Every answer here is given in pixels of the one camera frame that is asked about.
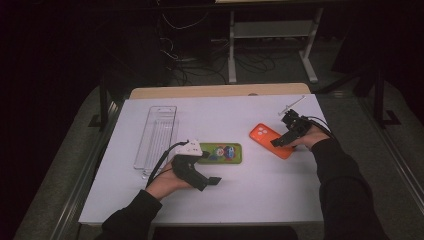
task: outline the dark background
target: dark background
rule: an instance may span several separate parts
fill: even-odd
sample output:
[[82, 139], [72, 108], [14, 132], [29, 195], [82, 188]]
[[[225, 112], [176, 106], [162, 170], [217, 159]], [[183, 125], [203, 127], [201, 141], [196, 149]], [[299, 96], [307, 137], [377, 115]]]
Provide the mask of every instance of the dark background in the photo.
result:
[[[118, 3], [149, 5], [101, 4]], [[1, 239], [13, 238], [74, 116], [102, 76], [114, 100], [134, 87], [166, 86], [156, 14], [105, 18], [82, 11], [82, 6], [71, 0], [0, 2]], [[334, 6], [324, 13], [318, 35], [346, 36], [334, 70], [350, 73], [369, 59], [379, 59], [387, 80], [424, 123], [422, 4]], [[228, 32], [227, 18], [225, 12], [210, 15], [212, 35]], [[174, 37], [194, 38], [207, 46], [199, 36]]]

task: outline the orange phone case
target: orange phone case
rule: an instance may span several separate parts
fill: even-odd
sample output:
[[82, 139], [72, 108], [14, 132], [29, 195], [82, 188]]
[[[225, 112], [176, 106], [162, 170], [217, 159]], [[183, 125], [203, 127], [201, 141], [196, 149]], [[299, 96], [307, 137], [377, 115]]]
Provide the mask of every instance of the orange phone case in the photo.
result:
[[290, 157], [294, 151], [293, 147], [274, 147], [271, 144], [271, 140], [281, 137], [281, 134], [272, 130], [263, 123], [259, 123], [249, 134], [250, 138], [255, 140], [257, 143], [277, 155], [282, 159]]

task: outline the floor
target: floor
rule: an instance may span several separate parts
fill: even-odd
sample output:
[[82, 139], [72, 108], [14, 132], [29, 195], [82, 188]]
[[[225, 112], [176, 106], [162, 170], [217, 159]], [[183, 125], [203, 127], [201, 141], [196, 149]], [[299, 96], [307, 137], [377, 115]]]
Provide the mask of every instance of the floor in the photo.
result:
[[[204, 64], [190, 56], [179, 61], [171, 73], [170, 86], [227, 83], [225, 40], [216, 40], [216, 58]], [[237, 84], [303, 82], [312, 91], [343, 77], [331, 66], [341, 42], [318, 39], [310, 59], [318, 83], [309, 83], [298, 55], [299, 39], [260, 39], [236, 43]], [[376, 212], [393, 240], [424, 239], [423, 193], [424, 131], [408, 110], [402, 95], [386, 83], [385, 110], [393, 110], [401, 125], [382, 130], [372, 118], [373, 93], [357, 98], [352, 94], [356, 79], [338, 89], [317, 95], [328, 124], [369, 181]], [[98, 88], [87, 97], [75, 117], [52, 168], [27, 213], [16, 239], [93, 239], [98, 227], [77, 223], [95, 176], [97, 160], [107, 145], [119, 114], [110, 108], [110, 124], [99, 131], [92, 124], [99, 114]], [[322, 239], [322, 224], [293, 225], [302, 240]]]

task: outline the clear plastic box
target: clear plastic box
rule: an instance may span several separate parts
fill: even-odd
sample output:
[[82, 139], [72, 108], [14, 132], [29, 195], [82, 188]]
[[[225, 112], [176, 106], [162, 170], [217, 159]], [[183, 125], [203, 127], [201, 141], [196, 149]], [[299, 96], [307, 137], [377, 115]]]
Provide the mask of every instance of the clear plastic box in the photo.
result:
[[[163, 153], [175, 143], [178, 132], [176, 114], [176, 106], [150, 107], [143, 137], [134, 162], [134, 168], [141, 170], [143, 177], [150, 176]], [[160, 169], [169, 160], [166, 159]]]

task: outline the wire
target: wire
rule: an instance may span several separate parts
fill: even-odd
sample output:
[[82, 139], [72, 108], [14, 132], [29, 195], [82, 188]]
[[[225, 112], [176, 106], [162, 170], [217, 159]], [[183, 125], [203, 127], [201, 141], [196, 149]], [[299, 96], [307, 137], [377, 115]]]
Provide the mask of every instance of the wire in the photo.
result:
[[167, 41], [171, 44], [171, 49], [170, 49], [170, 51], [173, 51], [173, 50], [174, 50], [174, 43], [172, 42], [172, 40], [171, 40], [171, 39], [169, 39], [169, 38], [165, 38], [165, 37], [161, 37], [161, 38], [160, 38], [160, 40], [167, 40]]
[[159, 170], [160, 166], [162, 166], [163, 162], [165, 161], [166, 157], [168, 156], [169, 152], [174, 149], [176, 146], [179, 145], [186, 145], [188, 143], [188, 140], [186, 142], [178, 142], [172, 145], [168, 150], [163, 152], [162, 157], [159, 159], [159, 161], [156, 163], [155, 168], [153, 169], [152, 173], [149, 176], [149, 180], [147, 180], [146, 188], [155, 180], [156, 178], [156, 172]]
[[164, 174], [164, 173], [166, 173], [166, 172], [168, 172], [168, 171], [170, 171], [170, 170], [172, 170], [172, 168], [169, 168], [169, 169], [166, 169], [166, 170], [164, 170], [164, 171], [160, 172], [158, 175], [156, 175], [155, 179], [156, 179], [157, 177], [159, 177], [159, 175], [162, 175], [162, 174]]
[[328, 124], [326, 122], [324, 122], [324, 120], [322, 120], [321, 118], [313, 117], [313, 116], [307, 116], [307, 118], [317, 119], [320, 122], [322, 122], [328, 129], [330, 129], [330, 127], [328, 126]]
[[166, 16], [165, 16], [165, 14], [162, 14], [162, 18], [163, 18], [163, 20], [165, 20], [165, 22], [171, 27], [171, 28], [173, 28], [173, 29], [176, 29], [176, 30], [182, 30], [182, 29], [186, 29], [186, 28], [190, 28], [190, 27], [194, 27], [194, 26], [196, 26], [197, 24], [199, 24], [199, 23], [201, 23], [203, 20], [205, 20], [207, 17], [208, 17], [208, 15], [209, 15], [209, 13], [205, 13], [205, 15], [200, 19], [200, 20], [198, 20], [197, 22], [195, 22], [195, 23], [192, 23], [192, 24], [190, 24], [190, 25], [187, 25], [187, 26], [183, 26], [183, 27], [176, 27], [176, 26], [174, 26], [174, 25], [172, 25], [170, 22], [169, 22], [169, 20], [166, 18]]
[[323, 120], [321, 120], [321, 119], [319, 119], [317, 117], [312, 117], [312, 118], [315, 118], [315, 119], [320, 120], [322, 123], [324, 123], [324, 125], [327, 128], [325, 128], [324, 126], [322, 126], [321, 124], [319, 124], [318, 122], [316, 122], [314, 120], [308, 119], [306, 121], [308, 121], [309, 123], [313, 124], [314, 126], [318, 127], [319, 129], [321, 129], [321, 131], [323, 131], [325, 134], [327, 134], [327, 136], [336, 139], [336, 137], [334, 136], [334, 134], [331, 132], [330, 128], [328, 127], [327, 123], [325, 123]]
[[275, 56], [275, 51], [270, 54], [259, 54], [257, 52], [264, 52], [264, 50], [270, 50], [270, 49], [280, 49], [278, 47], [276, 48], [269, 48], [266, 49], [259, 46], [254, 47], [254, 49], [250, 49], [246, 46], [240, 46], [237, 47], [236, 50], [241, 52], [242, 56], [246, 58], [246, 60], [243, 60], [240, 56], [234, 57], [236, 60], [236, 63], [245, 69], [246, 71], [252, 72], [252, 73], [266, 73], [268, 71], [274, 70], [276, 68], [275, 60], [280, 59], [287, 59], [289, 57], [297, 55], [297, 51], [290, 51], [290, 53], [286, 54], [282, 57]]
[[212, 76], [217, 75], [222, 79], [224, 84], [227, 84], [226, 77], [221, 73], [224, 67], [227, 65], [228, 54], [223, 52], [223, 50], [228, 48], [228, 40], [220, 39], [215, 41], [214, 51], [211, 52], [211, 59], [209, 61], [205, 61], [203, 59], [197, 58], [182, 58], [175, 61], [177, 64], [174, 67], [172, 78], [176, 80], [178, 85], [193, 85], [193, 82], [189, 80], [188, 75], [193, 76]]
[[170, 58], [172, 58], [172, 59], [174, 59], [174, 60], [178, 60], [178, 56], [177, 55], [175, 55], [175, 54], [172, 54], [172, 53], [168, 53], [167, 51], [165, 51], [165, 50], [160, 50], [162, 53], [165, 53], [165, 55], [167, 55], [168, 57], [170, 57]]

